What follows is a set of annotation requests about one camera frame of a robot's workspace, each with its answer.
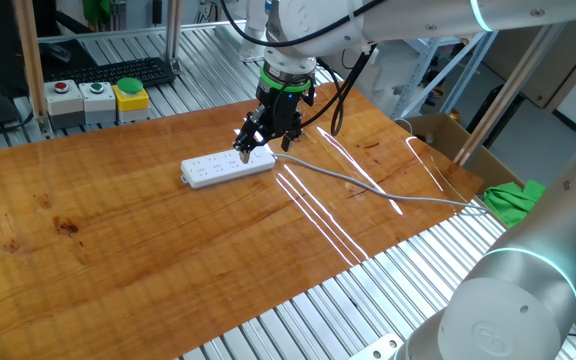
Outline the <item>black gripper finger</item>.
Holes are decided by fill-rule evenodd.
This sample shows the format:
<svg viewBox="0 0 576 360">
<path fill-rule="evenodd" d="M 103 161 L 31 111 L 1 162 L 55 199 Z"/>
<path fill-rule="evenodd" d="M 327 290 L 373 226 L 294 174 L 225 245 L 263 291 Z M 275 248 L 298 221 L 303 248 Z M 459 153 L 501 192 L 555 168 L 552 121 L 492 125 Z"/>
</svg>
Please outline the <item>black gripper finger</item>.
<svg viewBox="0 0 576 360">
<path fill-rule="evenodd" d="M 301 137 L 302 130 L 290 130 L 287 131 L 282 138 L 281 148 L 284 152 L 289 152 L 292 145 Z"/>
<path fill-rule="evenodd" d="M 244 164 L 249 162 L 251 153 L 255 148 L 261 147 L 266 143 L 264 138 L 258 139 L 256 137 L 259 129 L 260 124 L 257 118 L 254 115 L 248 115 L 233 142 L 233 148 L 239 153 L 240 159 Z"/>
</svg>

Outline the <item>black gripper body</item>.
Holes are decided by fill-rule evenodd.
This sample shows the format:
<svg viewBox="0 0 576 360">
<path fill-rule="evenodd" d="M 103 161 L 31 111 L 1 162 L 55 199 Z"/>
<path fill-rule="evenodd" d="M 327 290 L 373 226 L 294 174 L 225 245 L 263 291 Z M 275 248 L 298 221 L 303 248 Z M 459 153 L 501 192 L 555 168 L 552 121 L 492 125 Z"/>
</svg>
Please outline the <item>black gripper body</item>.
<svg viewBox="0 0 576 360">
<path fill-rule="evenodd" d="M 298 107 L 301 101 L 313 105 L 314 86 L 306 82 L 301 86 L 287 86 L 283 89 L 282 85 L 276 88 L 267 82 L 260 82 L 256 96 L 260 106 L 248 115 L 257 118 L 260 129 L 256 137 L 264 138 L 267 143 L 283 137 L 287 131 L 301 129 L 302 114 Z"/>
</svg>

